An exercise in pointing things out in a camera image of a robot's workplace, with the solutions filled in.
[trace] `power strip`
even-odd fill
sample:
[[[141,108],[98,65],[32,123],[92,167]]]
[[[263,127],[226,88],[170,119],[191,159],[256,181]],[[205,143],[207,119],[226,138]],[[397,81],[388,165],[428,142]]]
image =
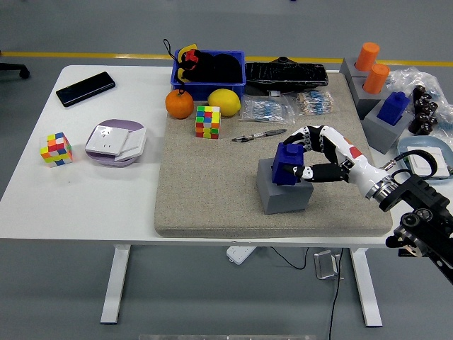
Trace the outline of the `power strip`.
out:
[[[242,264],[255,250],[255,246],[231,246],[227,249],[226,255],[230,262]]]

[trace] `lemon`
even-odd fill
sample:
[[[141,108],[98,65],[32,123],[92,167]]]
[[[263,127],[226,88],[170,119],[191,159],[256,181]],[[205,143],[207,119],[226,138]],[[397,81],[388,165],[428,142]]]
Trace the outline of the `lemon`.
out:
[[[225,117],[236,115],[241,108],[241,101],[232,90],[218,89],[207,97],[210,106],[219,106],[220,113]]]

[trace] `gray block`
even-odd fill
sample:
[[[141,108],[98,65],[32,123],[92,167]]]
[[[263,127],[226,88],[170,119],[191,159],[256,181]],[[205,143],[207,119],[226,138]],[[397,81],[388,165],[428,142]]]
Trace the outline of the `gray block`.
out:
[[[345,58],[345,59],[343,59],[343,63],[341,64],[340,73],[345,75],[345,78],[346,78],[346,81],[348,84],[354,77],[362,77],[362,78],[368,77],[369,72],[359,71],[358,69],[355,68],[356,61],[357,61],[357,58],[354,58],[354,57]]]
[[[363,120],[366,115],[375,107],[378,102],[385,101],[390,96],[390,91],[386,86],[382,88],[378,94],[370,94],[363,89],[366,78],[353,77],[349,85],[355,109],[360,120]]]
[[[368,144],[382,154],[386,154],[390,150],[392,144],[397,141],[401,133],[403,133],[413,119],[413,115],[404,112],[395,126],[384,122],[377,117],[384,102],[378,102],[361,122],[365,136],[367,136]]]
[[[260,159],[256,183],[263,203],[264,215],[304,210],[313,193],[313,184],[301,181],[294,186],[278,186],[272,183],[274,159]]]

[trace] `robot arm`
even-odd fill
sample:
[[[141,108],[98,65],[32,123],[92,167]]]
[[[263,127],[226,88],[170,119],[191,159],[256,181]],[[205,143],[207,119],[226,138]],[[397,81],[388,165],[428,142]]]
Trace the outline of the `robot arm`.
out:
[[[355,184],[359,188],[360,194],[368,199],[373,197],[382,186],[393,183],[387,171],[372,166],[357,147],[329,126],[303,127],[283,142],[283,144],[289,143],[303,144],[306,151],[313,150],[324,153],[330,163],[338,165],[342,170],[343,178],[341,179]],[[321,172],[322,168],[319,167],[316,171],[315,166],[313,166],[312,171],[307,173],[306,169],[294,167],[292,171],[299,178],[312,181],[313,178],[319,177],[316,173]],[[337,176],[333,176],[331,179],[331,181],[337,180]]]
[[[349,140],[329,126],[306,126],[294,132],[284,144],[303,144],[306,151],[322,152],[330,164],[287,166],[286,171],[305,181],[340,181],[355,184],[362,196],[375,199],[384,212],[404,200],[414,211],[401,217],[394,236],[386,240],[392,248],[403,247],[414,256],[427,256],[453,284],[453,217],[447,210],[449,200],[430,187],[424,179],[412,174],[399,184],[387,172],[397,160],[410,153],[437,165],[431,154],[416,150],[402,154],[382,169],[372,166]]]

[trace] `purple plate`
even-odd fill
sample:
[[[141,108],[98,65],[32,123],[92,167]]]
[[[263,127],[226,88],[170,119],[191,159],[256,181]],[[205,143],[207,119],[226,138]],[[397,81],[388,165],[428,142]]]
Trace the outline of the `purple plate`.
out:
[[[98,125],[110,126],[112,128],[128,129],[129,131],[137,131],[137,130],[144,128],[144,126],[140,123],[132,122],[131,120],[121,120],[121,119],[105,120],[102,123],[99,123]],[[93,135],[93,132],[95,129],[96,129],[96,127],[94,127],[93,131],[91,132],[90,137],[86,141],[87,143],[90,140],[91,136]],[[107,165],[107,166],[118,166],[118,167],[128,166],[129,164],[134,163],[135,159],[138,158],[138,157],[133,157],[131,159],[126,159],[124,161],[115,161],[115,156],[112,156],[110,154],[99,154],[97,152],[88,152],[86,150],[85,150],[85,152],[88,155],[88,157],[90,157],[91,159],[94,159],[99,164]]]

